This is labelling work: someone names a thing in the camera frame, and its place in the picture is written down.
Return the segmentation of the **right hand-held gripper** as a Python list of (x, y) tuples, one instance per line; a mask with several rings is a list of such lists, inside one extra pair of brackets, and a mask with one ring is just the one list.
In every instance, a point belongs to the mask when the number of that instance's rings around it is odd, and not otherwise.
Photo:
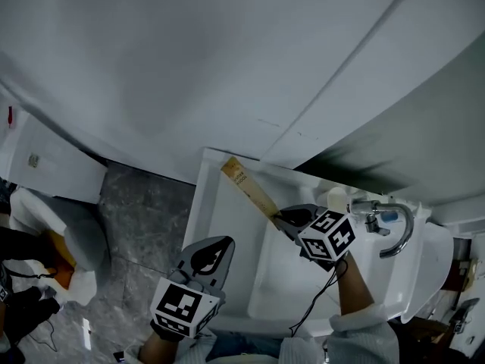
[(294, 244), (299, 255), (330, 271), (355, 240), (355, 229), (347, 214), (315, 204), (290, 206), (272, 215), (274, 224)]

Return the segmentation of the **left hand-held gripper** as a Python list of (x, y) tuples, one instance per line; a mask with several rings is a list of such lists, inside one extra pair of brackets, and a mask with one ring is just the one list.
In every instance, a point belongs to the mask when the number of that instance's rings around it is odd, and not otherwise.
[(184, 248), (171, 273), (161, 278), (150, 311), (154, 325), (180, 337), (195, 338), (225, 303), (232, 237), (209, 237)]

